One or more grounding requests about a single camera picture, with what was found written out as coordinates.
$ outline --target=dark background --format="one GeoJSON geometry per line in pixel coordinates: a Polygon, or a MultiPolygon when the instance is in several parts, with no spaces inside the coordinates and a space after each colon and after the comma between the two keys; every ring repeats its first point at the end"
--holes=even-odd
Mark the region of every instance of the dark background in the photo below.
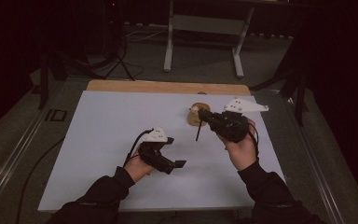
{"type": "MultiPolygon", "coordinates": [[[[0,118],[33,87],[29,74],[39,68],[41,36],[78,59],[84,59],[87,52],[103,54],[102,38],[81,35],[104,34],[101,4],[106,2],[95,2],[0,1],[0,118]]],[[[284,61],[306,62],[310,70],[308,87],[358,182],[358,0],[328,4],[305,22],[303,9],[258,7],[249,32],[265,34],[266,38],[296,36],[284,61]]],[[[168,1],[128,0],[122,6],[124,20],[130,23],[167,23],[168,1]]],[[[184,2],[177,9],[208,9],[208,5],[200,6],[196,10],[184,2]]],[[[230,10],[211,9],[208,13],[225,14],[230,10]]]]}

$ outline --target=white board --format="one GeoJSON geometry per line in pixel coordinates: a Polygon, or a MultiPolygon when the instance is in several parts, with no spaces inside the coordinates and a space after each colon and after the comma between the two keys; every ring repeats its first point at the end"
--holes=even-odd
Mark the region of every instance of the white board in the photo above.
{"type": "MultiPolygon", "coordinates": [[[[253,206],[245,184],[232,165],[223,143],[209,126],[200,131],[186,122],[196,102],[223,112],[234,96],[84,91],[60,154],[39,204],[39,211],[53,212],[84,195],[103,175],[122,166],[136,137],[145,130],[162,127],[172,145],[161,153],[171,161],[186,160],[184,168],[170,175],[152,172],[121,202],[120,211],[223,209],[253,206]]],[[[253,96],[239,96],[255,102],[253,96]]],[[[281,166],[269,140],[260,112],[244,114],[256,123],[259,158],[268,172],[282,179],[281,166]]]]}

